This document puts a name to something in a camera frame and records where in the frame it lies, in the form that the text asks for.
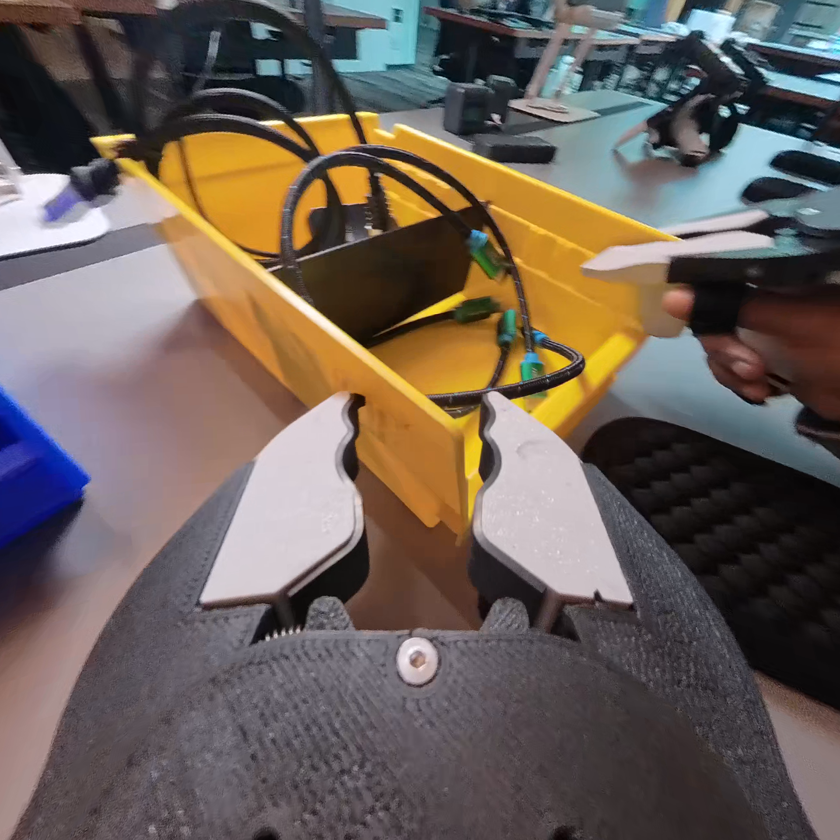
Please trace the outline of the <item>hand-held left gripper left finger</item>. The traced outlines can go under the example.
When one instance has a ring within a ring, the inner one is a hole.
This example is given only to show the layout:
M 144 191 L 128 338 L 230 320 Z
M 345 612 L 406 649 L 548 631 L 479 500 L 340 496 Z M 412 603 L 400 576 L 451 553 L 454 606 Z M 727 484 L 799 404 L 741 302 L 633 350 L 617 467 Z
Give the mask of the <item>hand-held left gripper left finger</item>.
M 292 614 L 296 596 L 362 548 L 354 482 L 364 403 L 331 395 L 258 452 L 199 595 L 203 609 L 262 604 Z

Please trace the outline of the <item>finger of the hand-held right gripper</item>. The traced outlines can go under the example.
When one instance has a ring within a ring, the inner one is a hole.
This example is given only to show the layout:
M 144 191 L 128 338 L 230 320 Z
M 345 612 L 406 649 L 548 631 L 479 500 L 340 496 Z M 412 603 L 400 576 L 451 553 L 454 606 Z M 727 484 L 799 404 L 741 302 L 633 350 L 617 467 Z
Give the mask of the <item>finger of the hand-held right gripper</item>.
M 704 217 L 687 223 L 661 227 L 659 231 L 683 241 L 714 238 L 721 241 L 763 241 L 776 230 L 776 216 L 762 208 Z
M 766 235 L 722 232 L 642 245 L 613 246 L 584 262 L 581 274 L 638 287 L 637 314 L 643 331 L 654 338 L 671 339 L 679 336 L 684 329 L 682 321 L 667 314 L 663 307 L 669 267 L 674 259 L 708 259 L 716 253 L 741 252 L 771 245 L 772 239 Z

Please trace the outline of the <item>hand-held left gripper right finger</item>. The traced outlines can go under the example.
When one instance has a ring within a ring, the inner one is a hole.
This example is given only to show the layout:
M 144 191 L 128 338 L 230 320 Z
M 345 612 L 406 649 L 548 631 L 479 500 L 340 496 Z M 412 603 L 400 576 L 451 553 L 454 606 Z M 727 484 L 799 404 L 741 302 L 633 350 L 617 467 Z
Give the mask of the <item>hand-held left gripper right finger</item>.
M 498 393 L 480 408 L 468 573 L 487 606 L 626 611 L 634 598 L 583 465 L 561 437 Z

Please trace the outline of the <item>yellow plastic bin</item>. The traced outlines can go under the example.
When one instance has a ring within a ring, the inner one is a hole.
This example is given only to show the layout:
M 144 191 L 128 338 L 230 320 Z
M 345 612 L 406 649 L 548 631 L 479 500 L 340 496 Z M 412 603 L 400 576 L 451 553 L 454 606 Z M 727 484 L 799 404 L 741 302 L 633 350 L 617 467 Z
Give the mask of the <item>yellow plastic bin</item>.
M 439 165 L 487 203 L 517 261 L 536 329 L 585 358 L 581 377 L 533 402 L 518 402 L 562 437 L 601 400 L 646 339 L 646 300 L 634 286 L 583 276 L 582 263 L 611 246 L 670 237 L 529 174 L 483 159 L 404 120 L 360 121 L 373 142 Z M 156 179 L 137 161 L 119 162 L 126 186 L 161 207 L 157 228 L 215 319 L 307 407 L 333 393 L 365 397 L 362 462 L 425 525 L 458 536 L 480 487 L 476 414 L 452 419 L 426 394 L 485 385 L 497 358 L 488 322 L 427 327 L 373 351 L 310 307 L 237 243 L 276 250 L 280 208 L 302 163 L 256 139 L 212 133 L 185 140 L 196 190 L 210 220 L 190 203 L 177 149 Z

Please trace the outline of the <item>black and tan device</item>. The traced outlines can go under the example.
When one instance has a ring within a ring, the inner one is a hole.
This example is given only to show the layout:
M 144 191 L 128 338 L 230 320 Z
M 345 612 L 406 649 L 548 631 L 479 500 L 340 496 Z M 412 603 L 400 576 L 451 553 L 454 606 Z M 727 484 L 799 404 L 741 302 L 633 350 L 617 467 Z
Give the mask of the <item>black and tan device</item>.
M 671 52 L 678 60 L 678 69 L 693 67 L 699 71 L 699 82 L 626 131 L 612 151 L 619 152 L 642 135 L 651 151 L 664 150 L 679 165 L 695 169 L 730 144 L 742 121 L 739 105 L 750 108 L 767 87 L 768 78 L 736 41 L 727 39 L 714 45 L 699 30 L 677 40 Z

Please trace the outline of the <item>flat black device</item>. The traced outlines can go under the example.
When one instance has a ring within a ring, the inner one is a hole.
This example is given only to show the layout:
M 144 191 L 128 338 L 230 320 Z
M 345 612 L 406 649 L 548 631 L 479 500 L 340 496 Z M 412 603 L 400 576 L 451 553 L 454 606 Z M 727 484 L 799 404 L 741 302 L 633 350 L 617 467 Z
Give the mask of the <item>flat black device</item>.
M 537 136 L 485 133 L 474 138 L 471 151 L 503 164 L 546 165 L 553 162 L 557 147 Z

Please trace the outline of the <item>black cube-shaped box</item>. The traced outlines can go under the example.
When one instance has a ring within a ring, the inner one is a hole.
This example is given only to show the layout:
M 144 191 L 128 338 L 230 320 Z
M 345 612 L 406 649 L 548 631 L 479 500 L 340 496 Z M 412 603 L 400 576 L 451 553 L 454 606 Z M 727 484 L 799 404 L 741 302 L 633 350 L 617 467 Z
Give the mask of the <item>black cube-shaped box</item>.
M 519 91 L 515 80 L 499 75 L 481 82 L 451 80 L 444 95 L 444 130 L 468 137 L 504 125 Z

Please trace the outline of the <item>black bin divider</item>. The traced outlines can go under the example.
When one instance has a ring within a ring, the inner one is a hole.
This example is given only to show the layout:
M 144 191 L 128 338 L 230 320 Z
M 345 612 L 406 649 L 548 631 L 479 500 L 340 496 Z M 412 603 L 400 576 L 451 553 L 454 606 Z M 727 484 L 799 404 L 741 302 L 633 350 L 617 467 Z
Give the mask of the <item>black bin divider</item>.
M 298 261 L 311 305 L 353 340 L 378 333 L 461 292 L 472 255 L 437 215 Z

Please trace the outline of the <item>blue plastic bin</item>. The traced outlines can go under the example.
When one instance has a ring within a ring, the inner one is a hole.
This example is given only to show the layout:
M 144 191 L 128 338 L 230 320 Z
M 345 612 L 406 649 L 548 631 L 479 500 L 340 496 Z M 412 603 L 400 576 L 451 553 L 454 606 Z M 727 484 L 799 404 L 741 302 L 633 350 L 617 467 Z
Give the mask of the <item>blue plastic bin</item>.
M 1 391 L 1 547 L 77 504 L 90 480 L 88 472 Z

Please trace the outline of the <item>white tablet stand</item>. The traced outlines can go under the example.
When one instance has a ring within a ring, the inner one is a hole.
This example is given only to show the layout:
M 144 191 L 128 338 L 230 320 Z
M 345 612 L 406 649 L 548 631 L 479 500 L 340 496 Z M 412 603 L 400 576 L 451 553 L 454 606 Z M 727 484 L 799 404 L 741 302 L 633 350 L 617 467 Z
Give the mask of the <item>white tablet stand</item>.
M 25 174 L 1 145 L 1 259 L 85 245 L 111 229 L 63 174 Z

